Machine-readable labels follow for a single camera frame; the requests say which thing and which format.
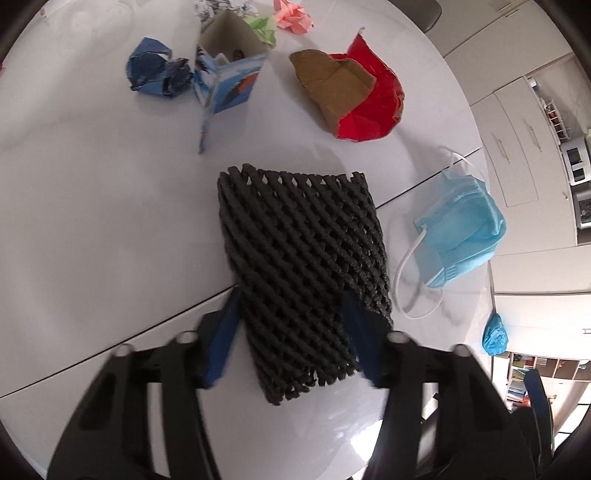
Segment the bookshelf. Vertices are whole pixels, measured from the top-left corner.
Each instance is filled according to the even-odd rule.
[[[528,370],[535,368],[541,377],[557,380],[591,381],[591,362],[588,360],[549,358],[515,352],[508,352],[508,354],[509,371],[507,373],[505,403],[510,410],[530,404],[523,383],[523,378]]]

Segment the green paper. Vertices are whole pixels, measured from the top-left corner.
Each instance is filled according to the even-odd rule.
[[[277,31],[277,23],[274,17],[244,17],[244,21],[250,25],[256,36],[263,43],[266,43],[275,48],[277,40],[275,39],[275,32]]]

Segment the pink paper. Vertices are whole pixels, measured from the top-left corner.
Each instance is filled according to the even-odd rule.
[[[275,20],[279,28],[291,30],[296,35],[303,35],[314,24],[310,16],[304,12],[304,7],[292,4],[287,0],[273,0]]]

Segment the crumpled paper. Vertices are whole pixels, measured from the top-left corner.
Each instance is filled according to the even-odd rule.
[[[197,0],[195,11],[204,24],[223,10],[230,10],[239,17],[258,17],[254,0]]]
[[[404,91],[396,74],[369,48],[361,29],[347,53],[335,53],[335,60],[351,59],[375,77],[375,85],[367,99],[357,106],[339,125],[338,138],[356,142],[375,140],[388,135],[402,119]]]
[[[275,32],[277,31],[277,23],[274,17],[244,17],[244,21],[250,25],[259,40],[271,48],[277,45]]]
[[[273,0],[273,8],[279,28],[291,30],[296,35],[303,35],[314,26],[312,18],[304,12],[304,7],[301,5],[292,4],[287,0]]]
[[[134,92],[176,97],[193,80],[188,59],[171,60],[173,51],[162,42],[144,37],[129,56],[125,72]]]
[[[402,86],[360,34],[345,54],[303,50],[291,54],[290,60],[336,138],[375,140],[399,123]]]

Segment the drawer handle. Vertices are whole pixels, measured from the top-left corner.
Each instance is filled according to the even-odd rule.
[[[503,155],[503,157],[505,157],[505,160],[507,162],[511,163],[511,160],[509,159],[509,155],[507,155],[507,150],[505,150],[505,146],[503,145],[503,142],[500,139],[498,139],[496,137],[496,135],[493,135],[493,137],[495,137],[496,144],[499,147],[499,151],[501,152],[501,155]]]
[[[504,7],[501,7],[499,9],[499,12],[502,12],[503,10],[507,10],[511,5],[513,5],[513,2],[509,2],[508,4],[506,4]]]
[[[523,119],[523,121],[525,122],[525,124],[528,126],[528,128],[530,129],[531,132],[531,138],[534,140],[535,146],[538,147],[539,151],[542,151],[542,147],[540,146],[540,142],[538,142],[538,136],[535,134],[535,130],[534,127],[532,127],[526,120],[525,118]]]

